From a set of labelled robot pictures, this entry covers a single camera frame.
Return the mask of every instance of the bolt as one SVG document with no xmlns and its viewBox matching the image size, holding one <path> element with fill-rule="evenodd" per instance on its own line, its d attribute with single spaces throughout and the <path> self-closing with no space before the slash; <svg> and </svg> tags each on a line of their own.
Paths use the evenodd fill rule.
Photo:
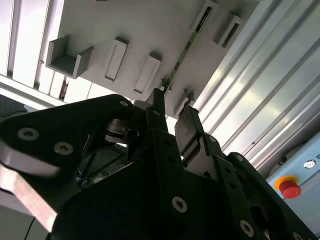
<svg viewBox="0 0 320 240">
<path fill-rule="evenodd" d="M 34 141 L 34 140 L 38 139 L 39 132 L 37 130 L 35 130 L 34 128 L 24 127 L 24 128 L 21 128 L 17 132 L 17 135 L 22 140 Z"/>
<path fill-rule="evenodd" d="M 74 151 L 72 145 L 65 141 L 59 141 L 54 145 L 54 151 L 57 154 L 67 156 Z"/>
<path fill-rule="evenodd" d="M 236 158 L 237 158 L 240 162 L 244 162 L 244 159 L 242 158 L 242 156 L 237 155 Z"/>
<path fill-rule="evenodd" d="M 155 115 L 160 116 L 160 113 L 159 113 L 158 111 L 156 111 L 156 110 L 153 110 L 153 113 L 154 113 Z"/>
<path fill-rule="evenodd" d="M 184 214 L 188 210 L 186 201 L 179 196 L 175 196 L 174 198 L 172 198 L 172 206 L 175 210 L 182 214 Z"/>
<path fill-rule="evenodd" d="M 209 136 L 211 142 L 215 143 L 217 140 L 213 136 Z"/>
<path fill-rule="evenodd" d="M 294 232 L 293 237 L 295 240 L 304 240 L 298 233 Z"/>
<path fill-rule="evenodd" d="M 315 160 L 308 160 L 303 164 L 303 167 L 306 169 L 312 169 L 315 165 L 316 165 L 316 161 Z"/>
<path fill-rule="evenodd" d="M 240 223 L 241 230 L 248 235 L 248 237 L 252 238 L 255 235 L 254 229 L 252 226 L 245 220 L 241 220 Z"/>
<path fill-rule="evenodd" d="M 128 105 L 129 105 L 126 101 L 120 101 L 120 104 L 125 106 L 125 107 L 128 107 Z"/>
</svg>

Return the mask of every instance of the emergency stop button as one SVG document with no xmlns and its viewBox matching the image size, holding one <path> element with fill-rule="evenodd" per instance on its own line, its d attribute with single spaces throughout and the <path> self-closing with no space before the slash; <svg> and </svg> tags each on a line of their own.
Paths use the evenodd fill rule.
<svg viewBox="0 0 320 240">
<path fill-rule="evenodd" d="M 279 190 L 286 199 L 294 199 L 301 194 L 298 186 L 298 178 L 295 176 L 283 176 L 275 182 L 275 188 Z"/>
<path fill-rule="evenodd" d="M 292 180 L 280 183 L 279 190 L 286 199 L 294 199 L 301 194 L 301 188 Z"/>
</svg>

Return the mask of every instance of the yellow ring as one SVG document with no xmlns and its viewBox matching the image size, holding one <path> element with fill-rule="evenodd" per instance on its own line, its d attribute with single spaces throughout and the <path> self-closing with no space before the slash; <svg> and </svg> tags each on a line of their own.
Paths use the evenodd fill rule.
<svg viewBox="0 0 320 240">
<path fill-rule="evenodd" d="M 298 185 L 298 178 L 296 176 L 282 176 L 275 181 L 275 188 L 280 191 L 279 186 L 285 181 L 294 181 Z"/>
</svg>

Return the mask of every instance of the red button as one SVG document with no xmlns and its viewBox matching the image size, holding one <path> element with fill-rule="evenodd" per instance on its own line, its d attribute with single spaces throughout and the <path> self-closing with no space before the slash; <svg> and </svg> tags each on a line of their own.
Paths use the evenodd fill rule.
<svg viewBox="0 0 320 240">
<path fill-rule="evenodd" d="M 292 180 L 282 182 L 279 185 L 279 190 L 287 199 L 294 199 L 301 194 L 301 188 Z"/>
</svg>

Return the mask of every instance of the silver screw head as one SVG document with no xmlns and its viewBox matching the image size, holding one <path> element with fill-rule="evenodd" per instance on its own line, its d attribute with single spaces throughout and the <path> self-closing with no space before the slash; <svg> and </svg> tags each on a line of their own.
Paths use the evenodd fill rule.
<svg viewBox="0 0 320 240">
<path fill-rule="evenodd" d="M 209 136 L 211 142 L 215 143 L 217 140 L 213 136 Z"/>
<path fill-rule="evenodd" d="M 294 232 L 293 237 L 295 240 L 304 240 L 298 233 Z"/>
<path fill-rule="evenodd" d="M 154 113 L 155 115 L 160 116 L 160 113 L 159 113 L 157 110 L 153 110 L 153 113 Z"/>
<path fill-rule="evenodd" d="M 254 229 L 252 226 L 245 220 L 239 222 L 241 230 L 247 234 L 248 237 L 252 238 L 255 235 Z"/>
<path fill-rule="evenodd" d="M 120 104 L 123 105 L 123 106 L 125 106 L 125 107 L 128 107 L 128 106 L 129 106 L 129 104 L 128 104 L 126 101 L 120 101 Z"/>
<path fill-rule="evenodd" d="M 37 130 L 35 130 L 34 128 L 24 127 L 24 128 L 21 128 L 17 132 L 17 135 L 22 140 L 34 141 L 34 140 L 38 139 L 39 132 Z"/>
<path fill-rule="evenodd" d="M 306 169 L 312 169 L 315 165 L 317 164 L 317 162 L 315 160 L 308 160 L 303 164 L 303 167 Z"/>
<path fill-rule="evenodd" d="M 74 151 L 72 145 L 65 141 L 59 141 L 54 145 L 54 151 L 57 154 L 67 156 Z"/>
<path fill-rule="evenodd" d="M 179 196 L 175 196 L 174 198 L 172 198 L 172 206 L 175 210 L 182 214 L 184 214 L 188 210 L 186 201 Z"/>
</svg>

